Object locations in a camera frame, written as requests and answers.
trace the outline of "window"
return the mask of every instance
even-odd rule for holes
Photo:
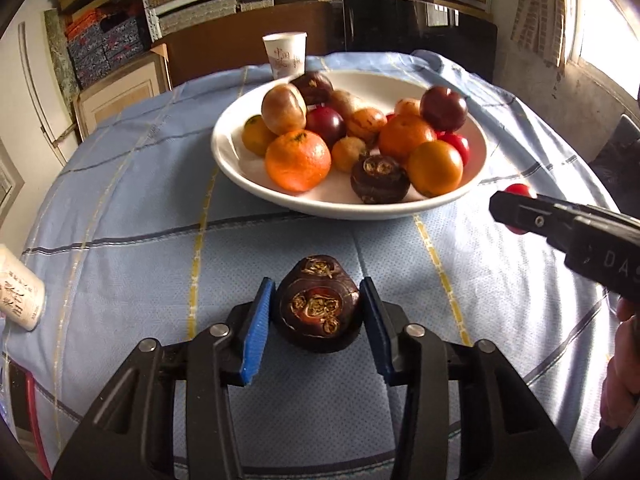
[[[610,0],[579,0],[580,7],[575,53],[637,99],[640,41]]]

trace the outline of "blue gripper pad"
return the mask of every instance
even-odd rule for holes
[[[395,374],[391,361],[391,341],[389,341],[385,323],[378,309],[382,302],[373,285],[373,280],[369,277],[360,282],[360,304],[376,370],[382,375],[385,383],[388,383]]]
[[[251,383],[254,375],[260,369],[262,353],[269,334],[269,308],[275,288],[276,284],[271,278],[264,278],[250,309],[254,312],[254,316],[244,338],[240,367],[240,379],[245,386]]]

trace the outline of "plate rim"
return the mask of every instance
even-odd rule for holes
[[[401,81],[404,83],[409,83],[409,84],[413,84],[415,86],[420,86],[418,85],[417,82],[414,81],[408,81],[407,79],[402,79],[399,77],[394,77],[394,76],[389,76],[383,73],[379,73],[379,72],[368,72],[366,70],[352,70],[352,69],[347,69],[347,70],[322,70],[322,71],[318,71],[318,72],[334,72],[334,73],[341,73],[341,74],[345,74],[345,75],[349,75],[350,73],[353,74],[368,74],[368,75],[373,75],[373,76],[378,76],[381,78],[385,78],[385,79],[394,79],[397,81]],[[258,90],[260,90],[261,88],[263,88],[264,86],[275,86],[277,84],[280,83],[284,83],[284,82],[289,82],[290,79],[292,79],[291,76],[289,77],[284,77],[281,79],[276,79],[274,81],[269,81],[267,83],[263,83],[262,85],[258,86],[257,88],[252,89],[251,91],[247,92],[246,94],[240,96],[238,99],[242,99],[247,97],[248,95],[250,95],[252,92],[257,92]],[[323,202],[323,201],[319,201],[319,200],[312,200],[309,198],[304,198],[301,196],[296,196],[296,195],[290,195],[287,193],[282,193],[280,191],[276,191],[274,189],[270,189],[268,187],[264,187],[261,186],[260,184],[256,184],[253,180],[248,179],[247,177],[243,176],[242,174],[240,174],[238,171],[236,171],[230,163],[228,163],[225,160],[225,157],[222,156],[221,150],[220,150],[220,143],[218,141],[218,137],[224,136],[225,134],[222,133],[218,133],[216,135],[216,129],[218,127],[218,125],[220,124],[220,119],[222,118],[222,116],[226,113],[226,111],[233,105],[235,104],[236,101],[238,101],[238,99],[234,100],[231,104],[229,104],[229,106],[227,106],[222,113],[220,114],[220,116],[218,117],[218,119],[216,120],[216,124],[213,127],[211,136],[210,136],[210,148],[211,151],[213,153],[213,157],[216,161],[216,164],[218,165],[218,167],[223,171],[223,173],[234,183],[238,184],[239,187],[242,187],[245,190],[248,190],[249,192],[252,192],[255,196],[258,196],[260,198],[263,198],[265,200],[269,200],[270,202],[273,203],[277,203],[278,205],[283,205],[285,207],[289,207],[290,209],[293,210],[300,210],[301,207],[307,209],[307,208],[319,208],[321,210],[324,210],[326,212],[333,212],[333,213],[350,213],[350,214],[378,214],[378,215],[384,215],[384,214],[388,214],[388,215],[395,215],[395,216],[402,216],[402,215],[408,215],[414,212],[418,212],[418,211],[424,211],[424,210],[429,210],[432,208],[436,208],[439,207],[441,205],[445,205],[447,203],[453,202],[459,198],[461,198],[462,196],[466,195],[466,193],[468,193],[472,188],[474,188],[479,180],[481,179],[481,175],[482,172],[484,171],[484,168],[486,166],[486,163],[489,159],[489,152],[488,152],[488,139],[486,137],[486,134],[484,132],[484,129],[482,128],[482,126],[478,123],[478,120],[476,120],[475,117],[473,117],[473,115],[471,113],[467,113],[467,117],[469,119],[471,119],[471,121],[475,124],[476,128],[478,129],[478,131],[481,134],[482,140],[484,142],[484,152],[485,152],[485,157],[484,157],[484,161],[482,162],[482,166],[480,167],[480,170],[478,171],[478,174],[476,174],[475,177],[473,177],[469,182],[467,182],[464,186],[461,186],[449,193],[445,193],[444,195],[439,195],[439,196],[435,196],[432,198],[424,198],[423,200],[413,200],[411,202],[396,202],[396,203],[392,203],[392,204],[349,204],[349,203],[341,203],[341,202]],[[429,206],[425,207],[424,203],[429,201]]]

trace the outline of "red fruit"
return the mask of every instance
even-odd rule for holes
[[[444,86],[429,88],[420,100],[420,115],[434,130],[455,132],[466,120],[466,101]]]
[[[469,162],[469,141],[465,137],[459,134],[452,134],[447,132],[438,137],[440,140],[444,140],[451,144],[458,150],[460,157],[462,158],[462,165],[466,166]]]
[[[530,198],[536,198],[538,195],[536,192],[531,189],[526,184],[511,184],[507,189],[505,189],[507,193],[513,193],[516,195],[528,196]],[[507,229],[512,233],[516,233],[517,235],[525,235],[529,231],[523,231],[522,229],[518,229],[517,227],[511,227],[507,225]]]
[[[308,112],[305,129],[322,137],[329,149],[347,134],[347,127],[341,115],[328,106],[318,107]]]

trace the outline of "metal pin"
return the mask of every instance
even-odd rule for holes
[[[211,328],[209,328],[209,333],[213,337],[224,337],[229,333],[229,327],[224,323],[217,323],[215,325],[212,325]]]
[[[495,345],[488,339],[481,339],[478,341],[478,348],[485,354],[495,352]]]
[[[422,337],[426,332],[424,327],[422,325],[418,325],[417,323],[411,323],[411,325],[405,326],[404,331],[411,337]]]
[[[155,339],[147,338],[140,341],[138,350],[141,352],[152,352],[158,346],[158,342]]]

